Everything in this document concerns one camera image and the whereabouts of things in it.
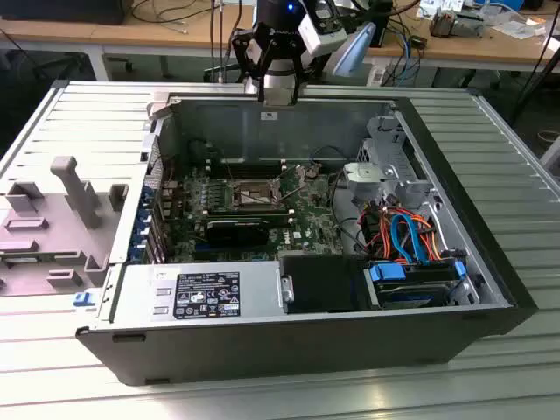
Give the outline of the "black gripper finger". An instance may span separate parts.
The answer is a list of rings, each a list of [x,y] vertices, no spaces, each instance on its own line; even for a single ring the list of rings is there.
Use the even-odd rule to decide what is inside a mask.
[[[256,84],[257,99],[264,102],[264,78],[270,66],[270,31],[268,28],[235,29],[231,39],[241,76]]]
[[[296,104],[305,78],[302,51],[296,41],[272,40],[269,44],[267,103]]]

